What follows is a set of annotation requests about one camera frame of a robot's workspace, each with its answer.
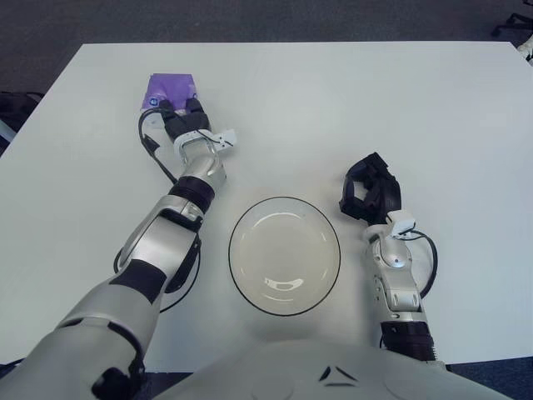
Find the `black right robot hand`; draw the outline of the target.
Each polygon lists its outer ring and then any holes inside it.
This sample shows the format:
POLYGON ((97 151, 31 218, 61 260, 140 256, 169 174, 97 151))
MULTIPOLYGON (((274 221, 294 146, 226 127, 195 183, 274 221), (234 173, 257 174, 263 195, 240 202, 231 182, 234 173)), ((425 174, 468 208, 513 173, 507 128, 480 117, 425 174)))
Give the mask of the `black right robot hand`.
POLYGON ((401 210, 400 184, 377 152, 349 168, 339 207, 342 213, 369 226, 385 224, 389 212, 401 210))

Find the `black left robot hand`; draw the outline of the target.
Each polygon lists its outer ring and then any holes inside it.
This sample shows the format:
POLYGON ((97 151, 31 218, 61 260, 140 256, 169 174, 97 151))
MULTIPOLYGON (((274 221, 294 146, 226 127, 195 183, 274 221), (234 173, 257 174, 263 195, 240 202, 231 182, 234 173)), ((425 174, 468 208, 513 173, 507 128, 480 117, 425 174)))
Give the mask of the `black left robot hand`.
POLYGON ((162 120, 166 133, 173 142, 185 133, 202 129, 211 130, 209 118, 195 97, 186 100, 184 115, 177 114, 169 100, 162 100, 160 106, 163 109, 162 120))

